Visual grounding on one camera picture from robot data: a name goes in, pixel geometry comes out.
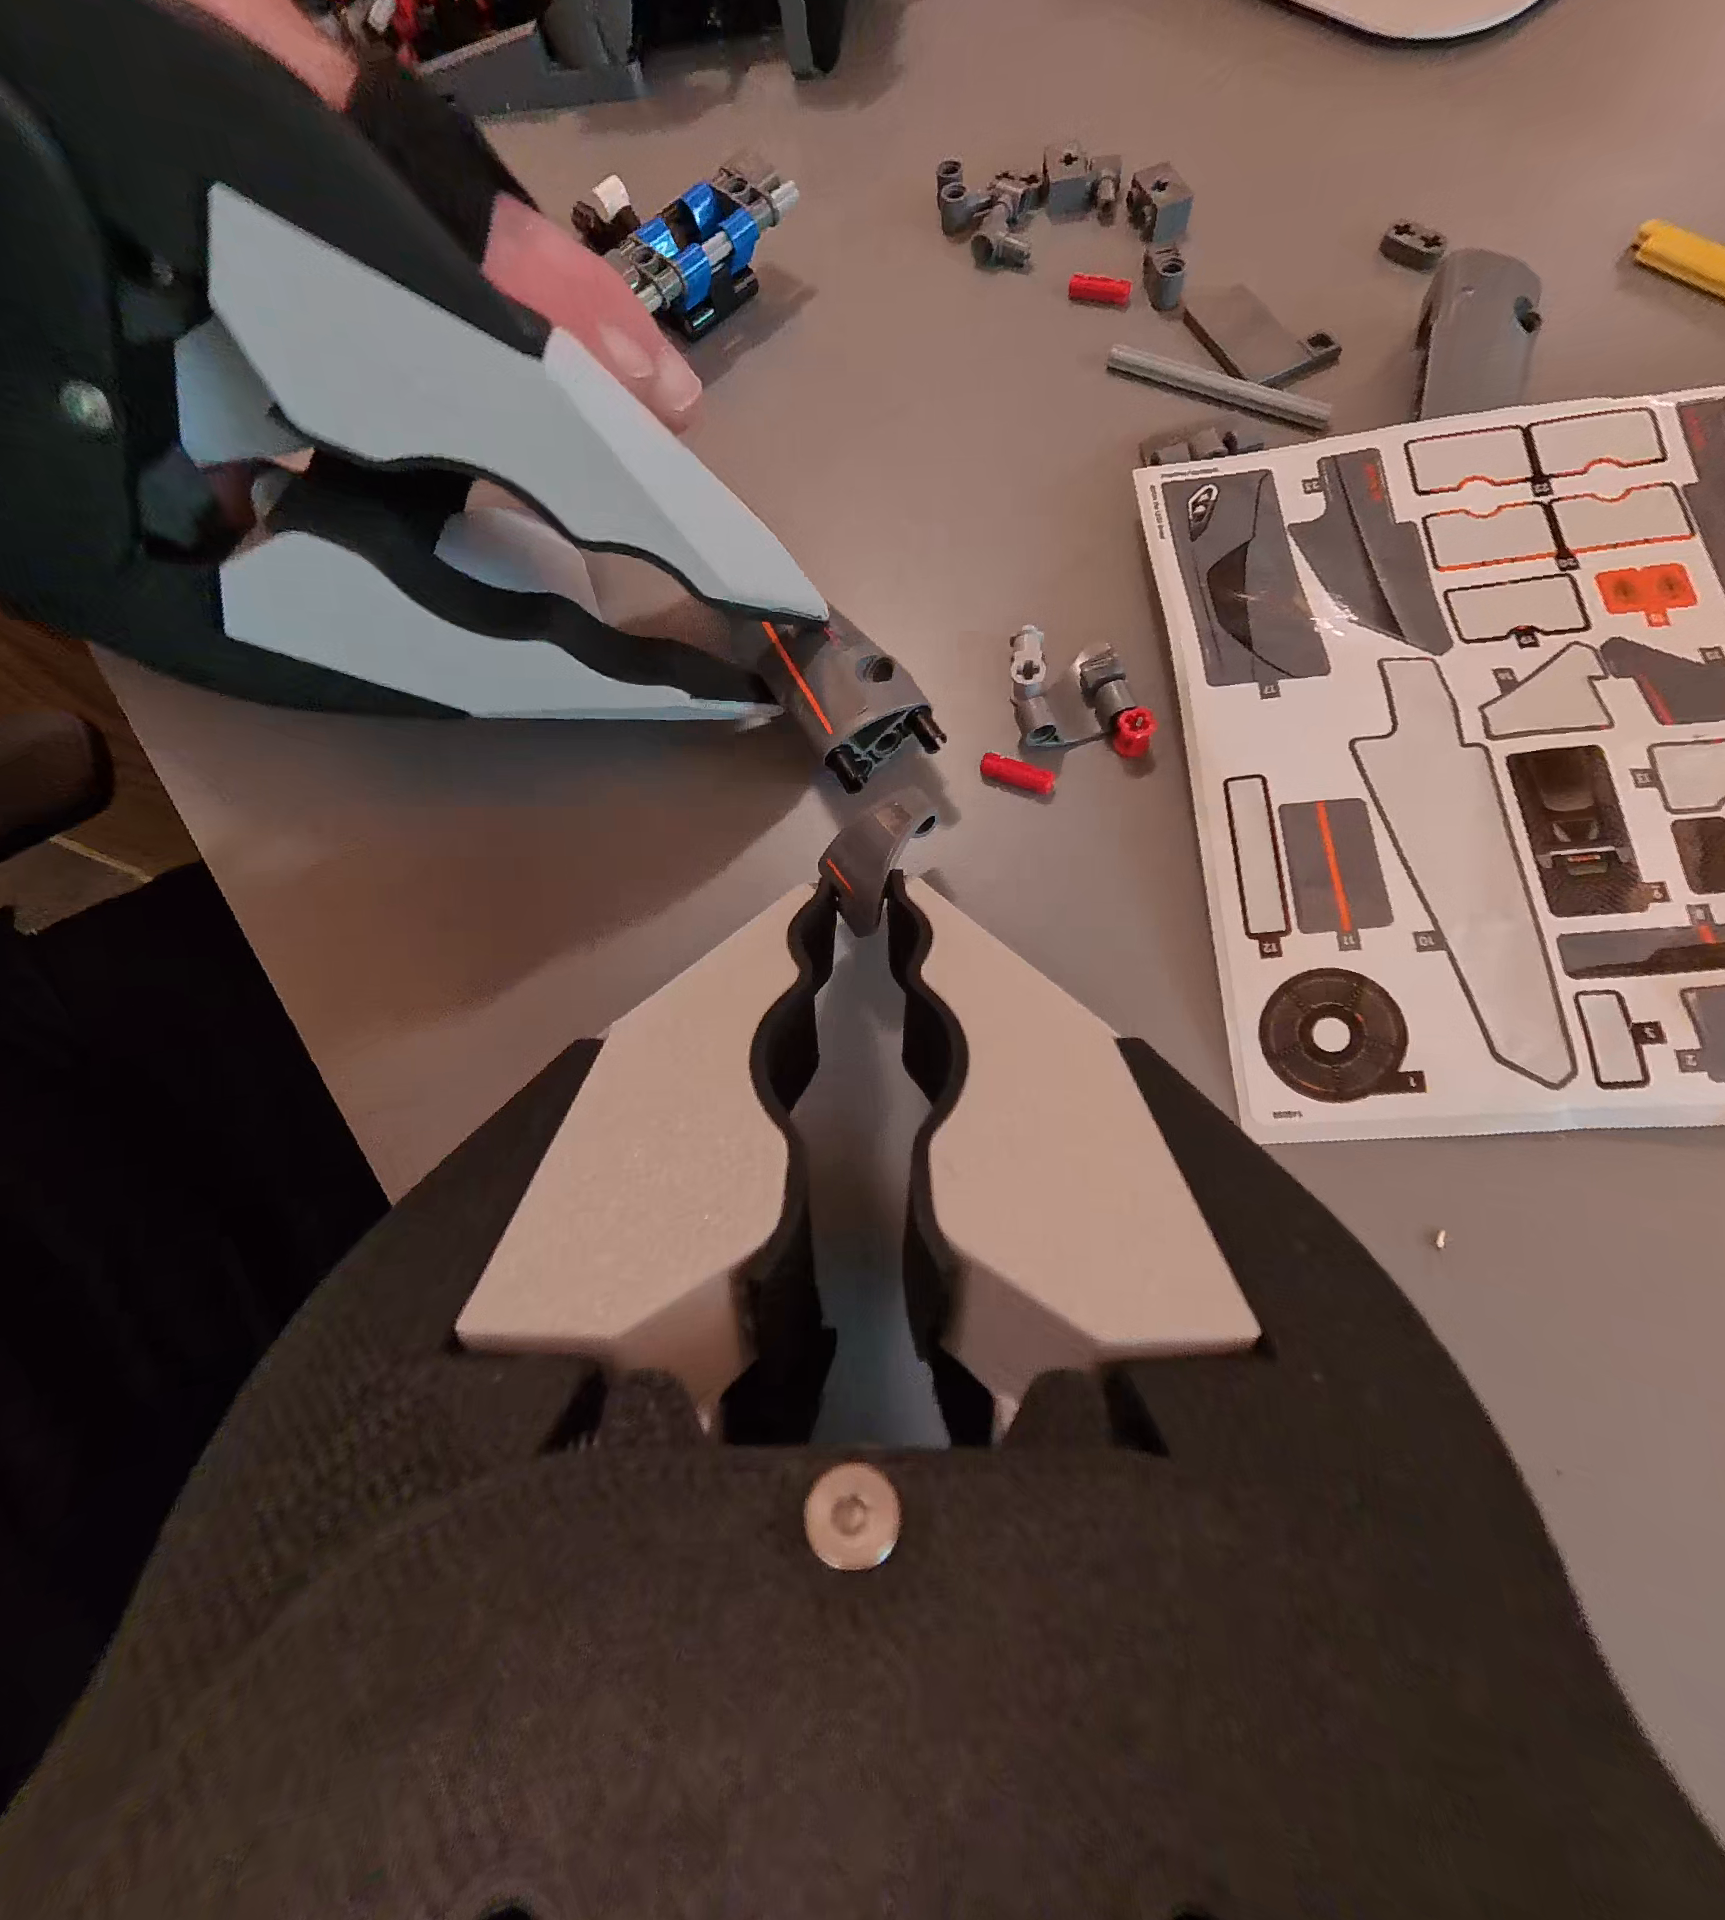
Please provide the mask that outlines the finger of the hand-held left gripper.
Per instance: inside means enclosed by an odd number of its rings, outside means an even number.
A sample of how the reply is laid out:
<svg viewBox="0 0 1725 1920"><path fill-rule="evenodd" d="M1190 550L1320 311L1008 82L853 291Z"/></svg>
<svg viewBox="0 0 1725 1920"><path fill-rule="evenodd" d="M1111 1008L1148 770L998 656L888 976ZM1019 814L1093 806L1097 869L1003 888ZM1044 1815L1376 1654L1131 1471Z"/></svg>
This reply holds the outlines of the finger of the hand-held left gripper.
<svg viewBox="0 0 1725 1920"><path fill-rule="evenodd" d="M608 627L535 514L469 505L445 472L263 472L255 535L220 567L227 640L381 694L483 719L759 719L759 673Z"/></svg>
<svg viewBox="0 0 1725 1920"><path fill-rule="evenodd" d="M785 540L574 334L523 318L414 192L386 197L381 242L403 275L227 180L206 190L212 318L177 345L188 461L318 447L445 463L713 607L825 620Z"/></svg>

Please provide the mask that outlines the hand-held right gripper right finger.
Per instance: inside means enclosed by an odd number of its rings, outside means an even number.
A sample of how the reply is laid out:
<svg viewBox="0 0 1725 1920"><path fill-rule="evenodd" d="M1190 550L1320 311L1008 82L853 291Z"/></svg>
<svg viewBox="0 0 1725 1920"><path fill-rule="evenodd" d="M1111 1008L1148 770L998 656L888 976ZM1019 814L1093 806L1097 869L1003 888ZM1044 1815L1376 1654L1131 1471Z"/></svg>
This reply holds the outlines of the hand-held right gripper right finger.
<svg viewBox="0 0 1725 1920"><path fill-rule="evenodd" d="M928 877L888 877L881 927L923 1094L904 1297L948 1439L992 1444L1048 1375L1252 1354L1259 1316L1134 1069L1164 1058Z"/></svg>

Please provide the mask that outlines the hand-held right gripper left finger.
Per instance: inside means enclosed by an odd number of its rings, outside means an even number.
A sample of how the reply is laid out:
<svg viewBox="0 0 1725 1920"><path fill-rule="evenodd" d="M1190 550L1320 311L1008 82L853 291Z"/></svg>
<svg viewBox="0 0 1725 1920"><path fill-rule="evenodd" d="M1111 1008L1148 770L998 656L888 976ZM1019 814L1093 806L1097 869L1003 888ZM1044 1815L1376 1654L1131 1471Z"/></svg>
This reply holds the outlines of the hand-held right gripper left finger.
<svg viewBox="0 0 1725 1920"><path fill-rule="evenodd" d="M574 1087L456 1317L469 1354L659 1370L727 1424L811 1424L823 1299L796 1109L818 988L823 890L801 885L556 1056Z"/></svg>

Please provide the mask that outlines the small curved grey lego panel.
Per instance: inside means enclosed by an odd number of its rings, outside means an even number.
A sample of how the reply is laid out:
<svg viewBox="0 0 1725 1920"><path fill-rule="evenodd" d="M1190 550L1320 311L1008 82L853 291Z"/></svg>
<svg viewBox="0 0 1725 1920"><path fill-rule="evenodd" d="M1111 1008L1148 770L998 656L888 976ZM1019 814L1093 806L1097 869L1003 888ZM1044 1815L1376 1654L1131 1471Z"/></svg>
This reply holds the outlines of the small curved grey lego panel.
<svg viewBox="0 0 1725 1920"><path fill-rule="evenodd" d="M815 895L810 902L815 939L830 939L844 923L853 938L873 938L888 904L888 880L904 869L914 844L928 840L942 810L917 791L896 791L853 814L823 851Z"/></svg>

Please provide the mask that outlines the grey pointed lego panel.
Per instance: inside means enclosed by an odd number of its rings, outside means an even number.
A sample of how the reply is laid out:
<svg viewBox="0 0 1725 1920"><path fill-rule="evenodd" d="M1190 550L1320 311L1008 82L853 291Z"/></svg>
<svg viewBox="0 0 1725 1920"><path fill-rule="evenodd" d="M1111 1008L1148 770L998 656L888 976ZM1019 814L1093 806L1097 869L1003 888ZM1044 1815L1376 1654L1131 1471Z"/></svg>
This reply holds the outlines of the grey pointed lego panel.
<svg viewBox="0 0 1725 1920"><path fill-rule="evenodd" d="M904 747L944 747L944 726L914 670L840 607L818 623L756 623L752 670L847 793L864 793Z"/></svg>

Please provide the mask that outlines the blue lego engine block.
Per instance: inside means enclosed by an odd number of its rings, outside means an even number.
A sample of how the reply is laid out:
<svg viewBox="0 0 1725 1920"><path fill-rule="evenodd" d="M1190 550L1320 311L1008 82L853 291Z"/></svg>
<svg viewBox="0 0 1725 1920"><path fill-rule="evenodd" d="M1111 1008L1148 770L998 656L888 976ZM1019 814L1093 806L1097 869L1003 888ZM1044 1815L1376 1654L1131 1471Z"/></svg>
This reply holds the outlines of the blue lego engine block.
<svg viewBox="0 0 1725 1920"><path fill-rule="evenodd" d="M694 345L759 294L752 256L798 204L790 174L741 158L649 215L608 174L574 204L570 227L670 334Z"/></svg>

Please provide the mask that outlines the partly built lego car chassis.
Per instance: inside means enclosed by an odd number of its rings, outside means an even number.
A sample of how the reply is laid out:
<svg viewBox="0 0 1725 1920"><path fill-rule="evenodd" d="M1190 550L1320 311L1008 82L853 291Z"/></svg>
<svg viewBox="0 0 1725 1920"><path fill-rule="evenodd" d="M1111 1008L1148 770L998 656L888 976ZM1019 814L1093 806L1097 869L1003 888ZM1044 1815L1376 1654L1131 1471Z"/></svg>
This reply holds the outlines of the partly built lego car chassis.
<svg viewBox="0 0 1725 1920"><path fill-rule="evenodd" d="M651 52L781 34L798 81L825 75L850 3L306 3L327 30L388 52L469 116L649 94Z"/></svg>

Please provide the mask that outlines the light grey lego connector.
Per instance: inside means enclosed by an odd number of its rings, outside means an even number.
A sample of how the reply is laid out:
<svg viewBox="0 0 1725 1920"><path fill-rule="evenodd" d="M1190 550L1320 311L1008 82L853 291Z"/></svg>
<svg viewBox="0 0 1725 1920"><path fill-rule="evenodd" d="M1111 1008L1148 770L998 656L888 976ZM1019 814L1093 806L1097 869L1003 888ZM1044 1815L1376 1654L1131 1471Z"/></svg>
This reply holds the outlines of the light grey lego connector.
<svg viewBox="0 0 1725 1920"><path fill-rule="evenodd" d="M1050 670L1038 627L1012 633L1012 706L1019 743L1028 751L1066 751L1097 736L1097 712L1077 666Z"/></svg>

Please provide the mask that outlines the lego sticker sheet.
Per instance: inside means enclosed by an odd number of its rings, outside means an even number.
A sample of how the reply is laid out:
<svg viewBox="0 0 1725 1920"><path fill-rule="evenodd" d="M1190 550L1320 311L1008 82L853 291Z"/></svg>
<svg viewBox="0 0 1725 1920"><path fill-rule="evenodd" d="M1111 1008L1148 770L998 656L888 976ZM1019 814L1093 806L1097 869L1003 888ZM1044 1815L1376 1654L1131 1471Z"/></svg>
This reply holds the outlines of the lego sticker sheet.
<svg viewBox="0 0 1725 1920"><path fill-rule="evenodd" d="M1134 493L1244 1130L1725 1127L1725 383Z"/></svg>

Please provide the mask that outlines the group of grey lego connectors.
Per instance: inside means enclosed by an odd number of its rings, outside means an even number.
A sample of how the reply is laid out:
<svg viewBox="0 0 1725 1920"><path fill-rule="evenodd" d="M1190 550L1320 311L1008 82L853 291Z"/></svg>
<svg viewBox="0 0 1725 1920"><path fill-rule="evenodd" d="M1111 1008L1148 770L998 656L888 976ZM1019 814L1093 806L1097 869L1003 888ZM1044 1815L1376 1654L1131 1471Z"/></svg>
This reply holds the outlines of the group of grey lego connectors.
<svg viewBox="0 0 1725 1920"><path fill-rule="evenodd" d="M1177 163L1128 171L1121 158L1093 153L1082 144L1048 145L1031 171L998 171L984 185L971 180L959 158L944 158L935 171L939 223L944 238L971 249L980 273L1031 273L1035 220L1125 223L1141 243L1139 283L1163 315L1183 311L1187 300L1192 204L1192 185Z"/></svg>

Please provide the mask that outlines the long grey lego axle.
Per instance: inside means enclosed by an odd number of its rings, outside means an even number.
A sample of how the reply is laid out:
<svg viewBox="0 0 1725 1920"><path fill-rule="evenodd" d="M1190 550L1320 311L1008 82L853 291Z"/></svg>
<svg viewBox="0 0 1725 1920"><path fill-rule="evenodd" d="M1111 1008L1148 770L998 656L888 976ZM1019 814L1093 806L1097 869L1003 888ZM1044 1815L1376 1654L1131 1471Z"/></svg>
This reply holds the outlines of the long grey lego axle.
<svg viewBox="0 0 1725 1920"><path fill-rule="evenodd" d="M1225 371L1183 363L1183 361L1121 345L1121 343L1105 352L1105 371L1148 388L1190 394L1201 401L1246 411L1252 419L1272 419L1272 423L1300 425L1308 433L1327 433L1334 419L1334 408L1324 398L1272 388L1259 381L1244 381Z"/></svg>

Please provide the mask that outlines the dark grey flat lego panel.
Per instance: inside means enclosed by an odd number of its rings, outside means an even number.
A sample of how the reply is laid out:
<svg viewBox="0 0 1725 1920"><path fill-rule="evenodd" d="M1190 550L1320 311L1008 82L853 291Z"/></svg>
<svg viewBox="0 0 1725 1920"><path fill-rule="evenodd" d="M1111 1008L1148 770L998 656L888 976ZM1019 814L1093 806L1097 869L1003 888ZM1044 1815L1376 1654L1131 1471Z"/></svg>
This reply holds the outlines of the dark grey flat lego panel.
<svg viewBox="0 0 1725 1920"><path fill-rule="evenodd" d="M1288 388L1344 352L1330 332L1294 334L1246 283L1190 291L1183 318L1211 361L1250 383Z"/></svg>

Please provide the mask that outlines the grey cylindrical lego panel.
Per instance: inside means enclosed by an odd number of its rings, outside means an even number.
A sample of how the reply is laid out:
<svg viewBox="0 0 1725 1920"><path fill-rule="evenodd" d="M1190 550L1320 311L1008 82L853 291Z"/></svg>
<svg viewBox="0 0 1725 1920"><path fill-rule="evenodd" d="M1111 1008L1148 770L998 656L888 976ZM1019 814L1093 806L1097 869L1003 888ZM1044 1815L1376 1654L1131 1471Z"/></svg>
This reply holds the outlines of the grey cylindrical lego panel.
<svg viewBox="0 0 1725 1920"><path fill-rule="evenodd" d="M1510 251L1451 249L1420 306L1419 419L1524 404L1545 328L1545 278Z"/></svg>

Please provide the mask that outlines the person's left hand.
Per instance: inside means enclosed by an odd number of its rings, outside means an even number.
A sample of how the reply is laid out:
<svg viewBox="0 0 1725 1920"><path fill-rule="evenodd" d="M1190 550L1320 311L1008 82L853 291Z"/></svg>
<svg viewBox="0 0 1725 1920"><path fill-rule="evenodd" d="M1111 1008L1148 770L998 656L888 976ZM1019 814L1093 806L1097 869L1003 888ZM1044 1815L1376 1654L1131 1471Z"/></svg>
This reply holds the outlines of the person's left hand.
<svg viewBox="0 0 1725 1920"><path fill-rule="evenodd" d="M364 60L322 34L297 3L200 11L343 110L501 297L566 328L664 425L691 423L699 401L698 371L621 275L528 200L474 117L391 60Z"/></svg>

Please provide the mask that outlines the white book stand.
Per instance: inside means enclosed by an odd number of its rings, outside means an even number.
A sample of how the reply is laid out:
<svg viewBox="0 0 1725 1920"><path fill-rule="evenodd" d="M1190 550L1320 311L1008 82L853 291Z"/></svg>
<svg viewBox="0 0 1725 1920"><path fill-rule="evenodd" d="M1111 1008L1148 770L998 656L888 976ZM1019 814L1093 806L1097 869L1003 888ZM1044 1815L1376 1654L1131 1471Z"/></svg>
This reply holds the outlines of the white book stand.
<svg viewBox="0 0 1725 1920"><path fill-rule="evenodd" d="M1548 3L1278 3L1380 46L1460 46L1519 23Z"/></svg>

